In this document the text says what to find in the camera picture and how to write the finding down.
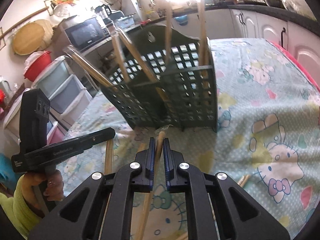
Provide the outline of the yellow green sleeve forearm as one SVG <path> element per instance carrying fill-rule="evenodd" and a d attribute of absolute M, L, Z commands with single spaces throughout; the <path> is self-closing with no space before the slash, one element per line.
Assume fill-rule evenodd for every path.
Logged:
<path fill-rule="evenodd" d="M 22 193 L 24 176 L 17 182 L 13 197 L 7 197 L 1 193 L 1 236 L 3 239 L 14 239 L 9 233 L 9 227 L 13 233 L 21 239 L 27 239 L 30 231 L 41 221 L 41 217 L 34 213 L 25 201 Z"/>

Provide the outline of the left hand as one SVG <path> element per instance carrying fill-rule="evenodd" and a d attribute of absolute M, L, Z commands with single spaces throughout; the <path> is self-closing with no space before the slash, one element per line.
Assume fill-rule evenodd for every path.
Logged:
<path fill-rule="evenodd" d="M 44 173 L 26 173 L 22 178 L 22 195 L 29 208 L 34 213 L 41 213 L 41 207 L 36 199 L 33 186 L 38 186 L 42 182 L 47 181 L 47 187 L 43 195 L 48 201 L 61 201 L 63 199 L 63 181 L 59 170 L 55 170 L 48 177 Z"/>

